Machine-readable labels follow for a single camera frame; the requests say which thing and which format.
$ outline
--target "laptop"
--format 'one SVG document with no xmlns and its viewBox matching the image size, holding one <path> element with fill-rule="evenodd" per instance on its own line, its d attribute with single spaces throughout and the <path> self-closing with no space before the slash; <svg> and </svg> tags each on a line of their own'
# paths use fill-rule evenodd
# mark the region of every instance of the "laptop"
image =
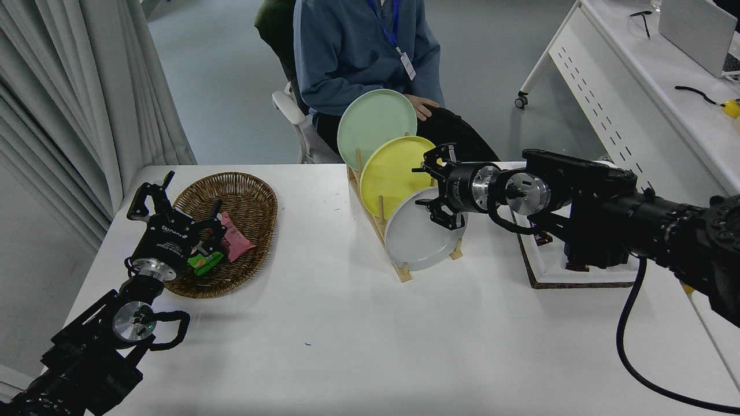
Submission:
<svg viewBox="0 0 740 416">
<path fill-rule="evenodd" d="M 658 31 L 721 78 L 740 75 L 740 33 L 736 27 L 738 18 L 711 0 L 663 0 Z"/>
</svg>

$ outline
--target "white curtain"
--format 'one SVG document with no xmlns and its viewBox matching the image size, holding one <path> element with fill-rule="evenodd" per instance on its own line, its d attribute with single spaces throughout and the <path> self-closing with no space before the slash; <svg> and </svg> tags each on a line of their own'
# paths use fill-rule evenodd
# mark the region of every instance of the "white curtain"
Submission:
<svg viewBox="0 0 740 416">
<path fill-rule="evenodd" d="M 140 168 L 195 164 L 138 0 L 0 0 L 0 163 L 93 252 Z"/>
</svg>

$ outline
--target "desk leg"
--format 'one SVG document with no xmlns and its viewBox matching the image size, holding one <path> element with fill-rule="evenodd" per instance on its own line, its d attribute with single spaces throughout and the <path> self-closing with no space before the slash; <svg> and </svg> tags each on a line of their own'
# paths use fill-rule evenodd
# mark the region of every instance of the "desk leg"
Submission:
<svg viewBox="0 0 740 416">
<path fill-rule="evenodd" d="M 514 100 L 514 105 L 524 110 L 524 107 L 529 104 L 529 100 L 527 99 L 527 95 L 532 90 L 532 87 L 537 83 L 537 80 L 542 75 L 542 72 L 545 70 L 545 67 L 547 66 L 548 62 L 550 62 L 552 59 L 550 58 L 550 48 L 552 48 L 553 43 L 555 43 L 555 39 L 557 39 L 558 36 L 560 36 L 560 33 L 562 32 L 562 28 L 565 27 L 565 24 L 568 23 L 568 20 L 571 19 L 571 16 L 576 11 L 576 8 L 580 7 L 581 1 L 576 0 L 576 2 L 573 4 L 573 7 L 571 7 L 571 11 L 568 12 L 568 15 L 563 19 L 562 23 L 560 24 L 560 27 L 558 27 L 557 32 L 555 32 L 555 36 L 550 40 L 550 44 L 545 48 L 545 52 L 542 53 L 542 55 L 539 57 L 539 60 L 534 65 L 534 68 L 532 68 L 532 72 L 529 73 L 529 76 L 524 81 L 524 84 L 522 85 L 522 88 L 519 90 L 519 98 Z"/>
</svg>

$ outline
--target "robotic arm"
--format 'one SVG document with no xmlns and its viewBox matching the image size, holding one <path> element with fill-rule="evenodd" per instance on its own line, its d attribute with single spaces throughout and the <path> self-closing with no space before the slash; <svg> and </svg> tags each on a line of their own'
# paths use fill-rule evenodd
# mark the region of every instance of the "robotic arm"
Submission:
<svg viewBox="0 0 740 416">
<path fill-rule="evenodd" d="M 435 223 L 455 229 L 462 212 L 488 214 L 512 232 L 547 231 L 565 242 L 571 263 L 600 268 L 624 264 L 630 253 L 649 258 L 709 297 L 712 309 L 740 327 L 740 195 L 713 197 L 709 207 L 667 201 L 636 189 L 631 171 L 524 150 L 526 167 L 501 170 L 490 162 L 460 163 L 454 144 L 424 154 L 421 168 L 437 179 L 440 196 L 420 200 Z M 570 204 L 569 218 L 554 211 Z M 508 205 L 534 225 L 497 214 Z"/>
<path fill-rule="evenodd" d="M 194 249 L 213 253 L 226 233 L 216 218 L 221 202 L 204 221 L 196 222 L 172 208 L 167 199 L 169 172 L 162 185 L 142 184 L 127 213 L 147 223 L 132 257 L 126 259 L 129 279 L 111 290 L 52 338 L 54 345 L 41 362 L 48 370 L 9 403 L 0 415 L 82 415 L 85 409 L 103 415 L 117 406 L 143 379 L 136 369 L 147 351 L 163 351 L 185 338 L 190 315 L 183 311 L 154 312 L 152 303 L 164 281 L 177 278 Z M 147 198 L 154 202 L 149 215 Z M 212 230 L 201 243 L 198 233 Z M 179 321 L 178 334 L 154 343 L 157 322 Z M 119 349 L 132 350 L 124 357 Z"/>
</svg>

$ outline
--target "white chair armrest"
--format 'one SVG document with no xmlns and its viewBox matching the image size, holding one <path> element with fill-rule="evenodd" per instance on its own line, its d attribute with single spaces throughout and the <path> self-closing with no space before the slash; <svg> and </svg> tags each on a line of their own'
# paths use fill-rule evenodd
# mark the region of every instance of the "white chair armrest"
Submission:
<svg viewBox="0 0 740 416">
<path fill-rule="evenodd" d="M 285 92 L 275 91 L 272 93 L 272 103 L 275 104 L 275 108 L 280 110 L 285 118 L 287 118 L 294 126 L 306 121 L 306 116 L 302 111 L 300 111 L 298 104 L 290 98 L 290 95 L 285 94 Z"/>
</svg>

